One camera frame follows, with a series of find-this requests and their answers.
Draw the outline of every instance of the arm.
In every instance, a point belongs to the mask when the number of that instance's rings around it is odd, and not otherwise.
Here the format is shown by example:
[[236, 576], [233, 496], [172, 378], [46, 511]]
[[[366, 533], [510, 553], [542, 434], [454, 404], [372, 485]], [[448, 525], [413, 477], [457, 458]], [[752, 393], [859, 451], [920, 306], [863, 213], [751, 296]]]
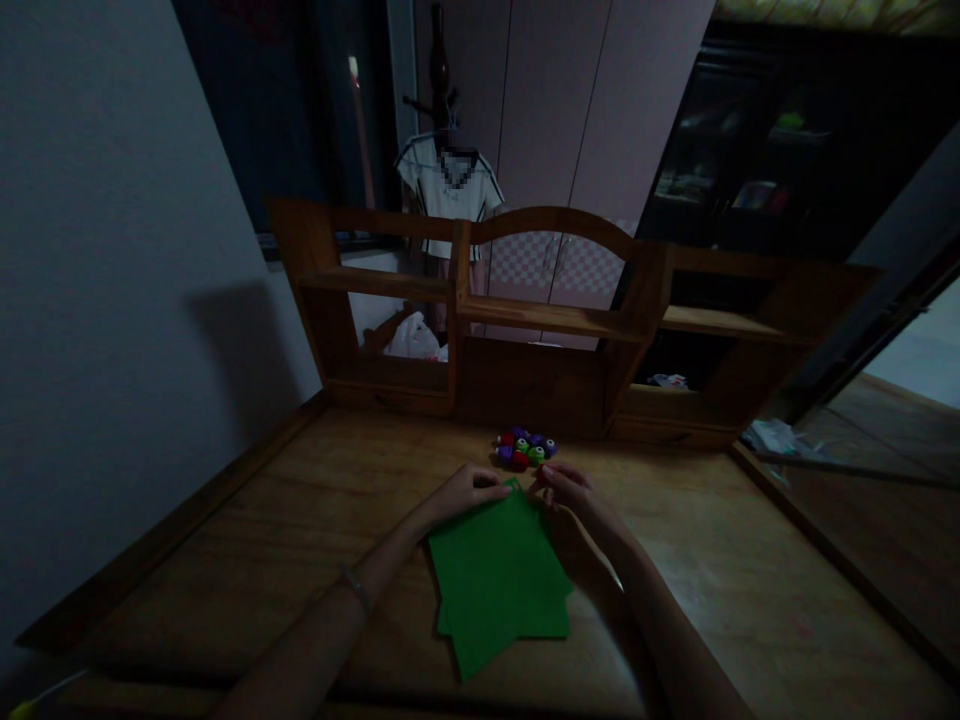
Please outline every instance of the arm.
[[686, 718], [752, 718], [716, 658], [684, 615], [657, 568], [592, 478], [560, 463], [544, 466], [544, 504], [570, 508], [609, 558], [643, 630], [673, 715]]
[[[460, 468], [354, 566], [370, 605], [434, 527], [509, 494], [510, 487], [494, 471], [472, 464]], [[314, 717], [366, 620], [363, 604], [349, 585], [334, 583], [240, 679], [213, 719]]]

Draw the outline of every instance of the coat rack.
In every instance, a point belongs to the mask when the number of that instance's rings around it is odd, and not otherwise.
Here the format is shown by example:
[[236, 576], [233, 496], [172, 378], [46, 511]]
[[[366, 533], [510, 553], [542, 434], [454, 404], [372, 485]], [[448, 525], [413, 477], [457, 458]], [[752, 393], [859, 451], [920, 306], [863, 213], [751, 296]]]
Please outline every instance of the coat rack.
[[[447, 62], [447, 49], [443, 44], [443, 6], [440, 3], [434, 3], [431, 9], [431, 20], [433, 25], [433, 45], [430, 48], [430, 88], [432, 91], [432, 100], [427, 106], [419, 100], [414, 100], [408, 95], [403, 96], [405, 105], [409, 105], [433, 120], [434, 131], [442, 131], [450, 127], [450, 108], [453, 107], [460, 97], [460, 91], [453, 88], [449, 93], [450, 87], [450, 65]], [[434, 136], [434, 142], [439, 150], [446, 147], [449, 138], [448, 133], [437, 132]]]

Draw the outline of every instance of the clothing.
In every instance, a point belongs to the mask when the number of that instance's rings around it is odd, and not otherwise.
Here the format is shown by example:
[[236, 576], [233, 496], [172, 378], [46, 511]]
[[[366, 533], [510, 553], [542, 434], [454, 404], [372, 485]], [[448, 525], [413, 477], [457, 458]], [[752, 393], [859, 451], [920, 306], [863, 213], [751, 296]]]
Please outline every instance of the clothing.
[[[413, 191], [423, 215], [479, 222], [503, 203], [500, 186], [483, 155], [452, 147], [438, 155], [432, 134], [410, 138], [394, 167]], [[424, 240], [421, 250], [450, 259], [448, 242]], [[471, 246], [471, 262], [480, 258], [480, 246]]]
[[[444, 280], [450, 277], [450, 261], [438, 257], [427, 257], [427, 275], [440, 277]], [[470, 275], [467, 283], [471, 295], [487, 294], [487, 261], [484, 259], [470, 263]], [[435, 333], [447, 331], [447, 306], [443, 303], [427, 304], [427, 326]], [[481, 323], [470, 323], [467, 335], [482, 335]]]

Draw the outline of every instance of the bracelet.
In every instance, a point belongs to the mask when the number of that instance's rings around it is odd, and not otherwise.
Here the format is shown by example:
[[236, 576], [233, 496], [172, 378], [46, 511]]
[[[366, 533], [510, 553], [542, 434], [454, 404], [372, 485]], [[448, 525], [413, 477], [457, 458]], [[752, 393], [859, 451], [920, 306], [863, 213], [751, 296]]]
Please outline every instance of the bracelet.
[[357, 576], [353, 574], [353, 570], [347, 567], [346, 563], [338, 563], [338, 567], [340, 568], [340, 574], [343, 576], [343, 579], [347, 581], [347, 585], [350, 586], [350, 589], [353, 590], [353, 594], [357, 596], [357, 600], [359, 600], [360, 604], [363, 606], [364, 614], [369, 615], [370, 598], [367, 597], [367, 592], [363, 589], [363, 585], [360, 584]]

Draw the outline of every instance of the white t-shirt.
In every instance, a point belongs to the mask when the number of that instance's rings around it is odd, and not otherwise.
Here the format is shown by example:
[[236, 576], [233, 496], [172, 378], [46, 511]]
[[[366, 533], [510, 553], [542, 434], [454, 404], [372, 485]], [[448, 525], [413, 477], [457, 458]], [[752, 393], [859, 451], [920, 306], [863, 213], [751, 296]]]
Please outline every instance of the white t-shirt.
[[[483, 155], [451, 147], [438, 157], [432, 134], [410, 138], [394, 167], [413, 191], [423, 215], [479, 222], [503, 203], [503, 193]], [[450, 258], [450, 243], [442, 240], [424, 240], [421, 250]], [[470, 260], [479, 259], [480, 246], [471, 246]]]

